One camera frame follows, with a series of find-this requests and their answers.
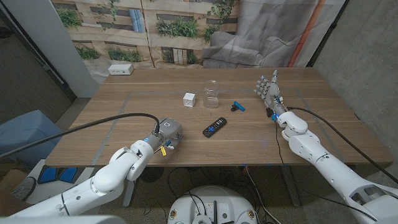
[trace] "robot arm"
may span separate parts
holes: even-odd
[[[373,217],[351,209],[360,223],[374,223],[375,220],[396,215],[398,190],[365,180],[330,154],[321,145],[319,138],[308,130],[308,124],[284,106],[276,77],[277,71],[274,72],[271,84],[262,77],[263,82],[257,82],[259,90],[254,91],[264,100],[268,117],[285,128],[282,136],[289,142],[290,149],[314,165],[347,205]]]
[[[130,149],[119,149],[113,154],[109,164],[94,177],[11,217],[74,216],[108,203],[122,194],[125,178],[136,180],[141,175],[153,157],[154,150],[165,143],[175,147],[181,138],[181,124],[170,118],[162,119],[159,134],[149,134],[144,140],[132,144]]]

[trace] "wooden table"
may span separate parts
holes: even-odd
[[[157,153],[149,166],[267,166],[281,165],[275,140],[275,123],[266,116],[263,101],[252,91],[262,75],[273,68],[135,70],[128,76],[109,76],[77,117],[72,127],[122,113],[149,113],[171,117],[183,126],[183,141],[166,156]],[[327,119],[370,158],[392,162],[389,151],[312,68],[278,68],[281,95],[286,106],[312,110]],[[220,83],[220,106],[203,106],[201,89],[207,80]],[[196,93],[193,108],[185,107],[185,92]],[[245,112],[231,111],[233,101]],[[303,118],[337,158],[347,164],[368,163],[326,124],[303,111]],[[228,123],[207,139],[202,131],[219,117]],[[100,124],[64,136],[46,159],[52,167],[104,166],[116,150],[130,146],[152,131],[154,121],[133,117]],[[278,129],[282,157],[289,165],[309,165],[290,149]]]

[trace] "screw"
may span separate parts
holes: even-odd
[[[174,219],[176,216],[177,216],[177,212],[176,212],[175,210],[172,210],[172,211],[170,212],[170,218],[171,218],[171,219]]]
[[[255,216],[254,211],[252,211],[252,210],[248,211],[248,216],[249,216],[249,218],[253,219]]]

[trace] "robot finger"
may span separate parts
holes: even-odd
[[[274,77],[272,77],[271,82],[272,83],[276,83],[276,81],[278,80],[278,70],[274,71]]]

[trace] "clear plastic jar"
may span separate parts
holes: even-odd
[[[207,108],[218,107],[218,94],[220,93],[220,84],[214,80],[208,80],[203,86],[203,104]]]

